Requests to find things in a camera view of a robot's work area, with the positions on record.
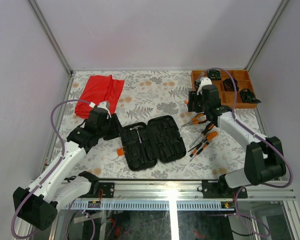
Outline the steel claw hammer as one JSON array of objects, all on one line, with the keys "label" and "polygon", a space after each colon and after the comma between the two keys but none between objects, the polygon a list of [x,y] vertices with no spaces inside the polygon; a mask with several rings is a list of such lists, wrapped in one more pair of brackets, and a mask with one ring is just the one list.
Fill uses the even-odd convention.
[{"label": "steel claw hammer", "polygon": [[130,128],[130,131],[136,131],[140,144],[142,144],[143,141],[145,140],[145,138],[143,136],[143,133],[141,132],[141,130],[143,130],[143,129],[144,129],[144,127],[141,126],[141,125],[137,125],[137,126],[134,126],[134,127]]}]

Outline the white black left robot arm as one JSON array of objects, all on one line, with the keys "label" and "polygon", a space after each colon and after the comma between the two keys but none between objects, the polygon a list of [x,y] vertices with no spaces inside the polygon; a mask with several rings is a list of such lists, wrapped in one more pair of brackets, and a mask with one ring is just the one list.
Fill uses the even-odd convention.
[{"label": "white black left robot arm", "polygon": [[95,197],[99,178],[83,171],[62,186],[70,170],[98,144],[119,137],[121,124],[117,115],[96,106],[84,126],[77,126],[67,137],[61,153],[28,187],[18,187],[12,197],[16,216],[40,231],[50,227],[58,212],[78,197]]}]

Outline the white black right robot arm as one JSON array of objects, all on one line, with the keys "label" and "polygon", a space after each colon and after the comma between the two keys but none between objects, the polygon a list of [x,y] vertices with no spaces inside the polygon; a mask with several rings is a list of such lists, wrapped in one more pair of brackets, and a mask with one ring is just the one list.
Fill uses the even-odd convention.
[{"label": "white black right robot arm", "polygon": [[236,117],[232,108],[222,105],[215,85],[208,84],[199,91],[189,91],[187,107],[189,112],[204,113],[210,123],[227,132],[245,150],[244,167],[219,178],[221,182],[217,189],[221,196],[227,198],[238,187],[267,184],[286,175],[281,141],[248,128]]}]

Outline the large black handled screwdriver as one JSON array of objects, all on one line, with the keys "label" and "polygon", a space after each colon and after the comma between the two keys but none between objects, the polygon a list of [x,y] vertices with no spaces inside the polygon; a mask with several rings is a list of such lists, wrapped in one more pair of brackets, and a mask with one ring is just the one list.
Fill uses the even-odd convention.
[{"label": "large black handled screwdriver", "polygon": [[199,143],[193,143],[190,148],[193,149],[193,148],[196,148],[196,147],[199,147],[201,146],[203,143],[205,143],[206,141],[210,141],[212,140],[213,138],[215,138],[216,136],[218,135],[218,133],[216,131],[213,131],[211,133],[209,133],[207,136],[204,136],[203,139],[199,142]]}]

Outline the black plastic tool case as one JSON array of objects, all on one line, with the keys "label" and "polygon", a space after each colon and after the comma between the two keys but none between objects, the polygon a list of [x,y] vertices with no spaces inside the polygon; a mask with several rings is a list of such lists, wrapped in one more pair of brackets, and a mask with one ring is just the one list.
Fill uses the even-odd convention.
[{"label": "black plastic tool case", "polygon": [[[143,126],[144,141],[140,144],[134,126]],[[131,171],[137,172],[154,167],[158,161],[163,164],[183,158],[187,151],[174,118],[165,115],[150,119],[147,123],[137,122],[124,126],[120,132],[122,147],[117,155],[125,156]]]}]

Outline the orange black pliers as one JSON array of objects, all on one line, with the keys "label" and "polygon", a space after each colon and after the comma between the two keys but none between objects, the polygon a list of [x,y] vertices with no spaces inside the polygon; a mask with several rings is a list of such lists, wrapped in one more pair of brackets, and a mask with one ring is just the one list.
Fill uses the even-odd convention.
[{"label": "orange black pliers", "polygon": [[206,123],[208,120],[206,118],[206,115],[202,113],[198,113],[196,116],[194,116],[190,121],[183,124],[181,127],[187,127],[190,125],[200,125]]}]

